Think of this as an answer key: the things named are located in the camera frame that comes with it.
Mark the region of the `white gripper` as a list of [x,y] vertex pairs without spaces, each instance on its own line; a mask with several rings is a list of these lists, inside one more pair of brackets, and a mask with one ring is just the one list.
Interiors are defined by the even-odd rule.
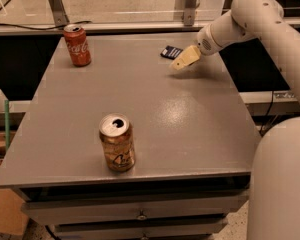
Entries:
[[222,50],[212,35],[212,25],[208,24],[197,33],[197,46],[191,45],[184,49],[170,64],[170,68],[181,70],[198,61],[201,53],[210,56]]

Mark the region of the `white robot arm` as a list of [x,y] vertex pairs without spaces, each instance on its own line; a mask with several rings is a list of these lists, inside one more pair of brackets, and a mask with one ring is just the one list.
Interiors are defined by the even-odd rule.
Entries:
[[[258,39],[300,104],[300,32],[276,0],[232,0],[170,66],[180,70],[226,47]],[[264,134],[251,169],[247,240],[300,240],[300,117]]]

